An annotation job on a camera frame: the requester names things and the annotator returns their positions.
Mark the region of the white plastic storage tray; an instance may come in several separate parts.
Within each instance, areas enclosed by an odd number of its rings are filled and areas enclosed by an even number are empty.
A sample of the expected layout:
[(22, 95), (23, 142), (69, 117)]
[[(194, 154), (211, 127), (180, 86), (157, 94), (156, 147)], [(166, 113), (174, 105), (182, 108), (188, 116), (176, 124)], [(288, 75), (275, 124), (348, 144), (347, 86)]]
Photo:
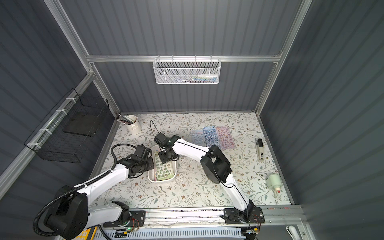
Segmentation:
[(162, 163), (159, 152), (160, 148), (155, 145), (151, 147), (154, 168), (148, 171), (147, 177), (152, 183), (165, 183), (172, 181), (177, 174), (176, 162)]

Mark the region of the green sticker sheet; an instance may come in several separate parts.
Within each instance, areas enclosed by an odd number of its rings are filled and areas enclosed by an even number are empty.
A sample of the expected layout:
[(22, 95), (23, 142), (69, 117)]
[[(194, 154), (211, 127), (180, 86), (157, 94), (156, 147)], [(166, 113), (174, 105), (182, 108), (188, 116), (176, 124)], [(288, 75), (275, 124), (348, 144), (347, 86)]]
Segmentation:
[(155, 179), (156, 181), (165, 181), (169, 180), (174, 177), (175, 171), (173, 169), (172, 164), (170, 163), (165, 163), (163, 164), (159, 152), (155, 152)]

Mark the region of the light blue sticker sheet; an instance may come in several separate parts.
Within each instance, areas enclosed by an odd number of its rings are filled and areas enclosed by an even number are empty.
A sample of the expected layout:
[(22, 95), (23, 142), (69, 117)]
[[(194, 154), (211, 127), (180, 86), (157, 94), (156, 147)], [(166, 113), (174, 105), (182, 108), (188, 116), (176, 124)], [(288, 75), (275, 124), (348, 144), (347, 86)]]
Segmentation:
[(191, 142), (195, 145), (205, 147), (205, 136), (203, 130), (192, 130), (191, 131)]

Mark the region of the pink 3D sticker sheet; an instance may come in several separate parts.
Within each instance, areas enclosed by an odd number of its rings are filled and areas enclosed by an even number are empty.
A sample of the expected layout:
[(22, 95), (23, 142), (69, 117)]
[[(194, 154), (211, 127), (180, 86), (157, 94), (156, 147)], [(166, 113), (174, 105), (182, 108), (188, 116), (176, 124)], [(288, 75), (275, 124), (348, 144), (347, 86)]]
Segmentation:
[(216, 127), (216, 131), (220, 142), (220, 148), (222, 150), (231, 150), (236, 148), (235, 141), (228, 127), (219, 126)]

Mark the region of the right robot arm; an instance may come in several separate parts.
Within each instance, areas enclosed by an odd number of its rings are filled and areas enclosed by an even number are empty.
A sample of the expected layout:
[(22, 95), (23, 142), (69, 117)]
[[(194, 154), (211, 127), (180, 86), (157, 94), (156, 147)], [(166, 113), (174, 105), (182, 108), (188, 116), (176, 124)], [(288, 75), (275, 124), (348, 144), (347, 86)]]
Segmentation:
[(163, 133), (158, 133), (154, 141), (161, 149), (159, 156), (163, 163), (177, 161), (180, 156), (199, 162), (207, 178), (215, 184), (222, 185), (234, 208), (244, 217), (249, 217), (255, 205), (238, 186), (231, 163), (218, 146), (212, 145), (209, 148), (198, 146), (179, 136), (169, 138)]

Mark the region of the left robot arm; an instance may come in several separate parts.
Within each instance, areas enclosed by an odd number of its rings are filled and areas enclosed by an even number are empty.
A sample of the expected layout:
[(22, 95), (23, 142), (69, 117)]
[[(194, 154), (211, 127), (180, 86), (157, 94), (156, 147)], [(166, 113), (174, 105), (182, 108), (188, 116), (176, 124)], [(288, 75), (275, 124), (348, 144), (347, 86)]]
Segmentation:
[(103, 206), (91, 204), (111, 187), (127, 179), (135, 179), (154, 168), (152, 150), (144, 145), (130, 146), (134, 153), (118, 159), (111, 147), (113, 165), (104, 173), (74, 187), (64, 186), (55, 198), (36, 215), (33, 230), (44, 237), (61, 236), (74, 239), (83, 230), (111, 222), (125, 227), (133, 220), (128, 205), (112, 201)]

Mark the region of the cream metal pen bucket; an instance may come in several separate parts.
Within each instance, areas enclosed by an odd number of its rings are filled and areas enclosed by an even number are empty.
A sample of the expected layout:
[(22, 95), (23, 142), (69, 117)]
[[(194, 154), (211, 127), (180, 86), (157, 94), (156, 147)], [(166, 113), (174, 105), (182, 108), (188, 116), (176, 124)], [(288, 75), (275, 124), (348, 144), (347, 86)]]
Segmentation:
[(138, 117), (134, 115), (125, 115), (124, 117), (128, 121), (126, 125), (129, 133), (132, 135), (138, 135), (142, 130)]

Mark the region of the items in white basket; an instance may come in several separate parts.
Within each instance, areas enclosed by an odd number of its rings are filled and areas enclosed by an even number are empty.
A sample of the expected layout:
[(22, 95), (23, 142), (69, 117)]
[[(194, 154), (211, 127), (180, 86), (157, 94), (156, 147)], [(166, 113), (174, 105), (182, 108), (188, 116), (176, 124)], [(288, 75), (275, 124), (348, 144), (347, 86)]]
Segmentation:
[(217, 83), (219, 81), (218, 74), (200, 74), (185, 75), (176, 77), (176, 83)]

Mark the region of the yellow calculator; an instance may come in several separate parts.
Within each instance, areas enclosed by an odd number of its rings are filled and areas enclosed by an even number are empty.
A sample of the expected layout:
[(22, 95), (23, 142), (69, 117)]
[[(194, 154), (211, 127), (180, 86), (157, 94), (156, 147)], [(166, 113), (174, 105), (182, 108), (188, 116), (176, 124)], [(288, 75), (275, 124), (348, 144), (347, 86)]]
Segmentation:
[(98, 227), (92, 227), (82, 231), (78, 236), (76, 236), (73, 240), (93, 240)]

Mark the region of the black white handheld device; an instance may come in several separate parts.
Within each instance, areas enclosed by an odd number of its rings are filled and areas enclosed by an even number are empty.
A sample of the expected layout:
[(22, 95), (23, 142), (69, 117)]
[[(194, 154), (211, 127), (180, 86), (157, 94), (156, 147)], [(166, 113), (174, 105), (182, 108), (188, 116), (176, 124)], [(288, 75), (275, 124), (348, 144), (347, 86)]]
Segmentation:
[(256, 141), (256, 146), (257, 146), (257, 152), (258, 152), (258, 159), (259, 161), (264, 161), (264, 144), (262, 139), (257, 139)]

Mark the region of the white object bottom right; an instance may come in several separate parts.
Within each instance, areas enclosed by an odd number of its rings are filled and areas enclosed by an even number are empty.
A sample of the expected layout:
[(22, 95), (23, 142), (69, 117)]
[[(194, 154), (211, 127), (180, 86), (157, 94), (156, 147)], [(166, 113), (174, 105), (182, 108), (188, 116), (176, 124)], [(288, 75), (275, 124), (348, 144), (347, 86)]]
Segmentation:
[(297, 231), (297, 229), (294, 226), (292, 226), (292, 225), (286, 226), (286, 230), (287, 230), (288, 234), (290, 235), (290, 237), (292, 238), (292, 240), (301, 240), (299, 232)]

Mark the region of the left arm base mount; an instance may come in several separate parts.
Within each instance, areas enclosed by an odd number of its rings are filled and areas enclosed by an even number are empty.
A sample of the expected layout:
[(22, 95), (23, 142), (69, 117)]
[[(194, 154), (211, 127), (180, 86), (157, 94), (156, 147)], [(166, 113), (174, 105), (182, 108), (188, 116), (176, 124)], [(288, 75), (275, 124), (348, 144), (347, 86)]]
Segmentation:
[(143, 227), (146, 218), (146, 211), (130, 211), (123, 213), (118, 220), (103, 224), (104, 228), (128, 228)]

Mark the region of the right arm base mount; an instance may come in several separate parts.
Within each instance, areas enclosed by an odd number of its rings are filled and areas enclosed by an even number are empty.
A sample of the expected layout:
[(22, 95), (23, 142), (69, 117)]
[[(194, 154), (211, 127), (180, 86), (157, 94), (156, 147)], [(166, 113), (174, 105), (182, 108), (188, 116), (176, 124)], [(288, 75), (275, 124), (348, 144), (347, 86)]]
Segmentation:
[(225, 221), (227, 225), (232, 224), (264, 224), (265, 218), (261, 208), (253, 207), (252, 210), (239, 211), (235, 208), (226, 208), (224, 209), (223, 215), (221, 218)]

